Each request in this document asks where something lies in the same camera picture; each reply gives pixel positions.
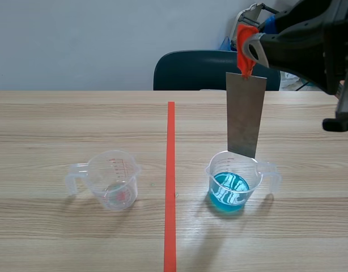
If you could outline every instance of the blue liquid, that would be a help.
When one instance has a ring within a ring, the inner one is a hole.
[[[249,190],[247,182],[237,174],[223,172],[215,175],[214,178],[221,186],[229,190],[237,192]],[[237,211],[241,209],[250,195],[250,193],[236,194],[229,192],[218,186],[214,181],[211,182],[211,187],[209,188],[209,197],[213,204],[223,211]]]

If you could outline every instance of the metal plate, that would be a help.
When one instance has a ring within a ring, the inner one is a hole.
[[[266,90],[266,78],[226,74],[228,151],[254,158]]]

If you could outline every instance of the red tape line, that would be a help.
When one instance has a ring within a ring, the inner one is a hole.
[[[165,178],[164,272],[176,272],[175,194],[175,103],[170,101]]]

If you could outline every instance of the measuring cup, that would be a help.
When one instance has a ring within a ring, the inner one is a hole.
[[[93,157],[88,163],[72,164],[65,178],[70,195],[77,194],[76,179],[86,187],[109,210],[130,207],[137,195],[136,176],[140,167],[134,158],[123,151],[107,151]]]
[[[223,211],[242,208],[264,178],[269,178],[270,192],[279,189],[282,176],[275,164],[258,163],[229,151],[216,154],[206,168],[209,176],[209,197]]]

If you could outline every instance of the measuring cup handle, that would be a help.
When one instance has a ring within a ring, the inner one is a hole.
[[[79,174],[68,174],[65,177],[66,187],[70,196],[78,193],[76,184],[76,178],[78,177],[80,177]]]
[[[83,179],[86,176],[86,163],[77,163],[70,166],[70,173],[65,177],[65,183],[70,196],[77,194],[76,179]]]
[[[262,175],[262,178],[270,178],[270,193],[278,192],[282,182],[282,176],[277,172],[276,164],[258,163],[256,165],[257,173]]]

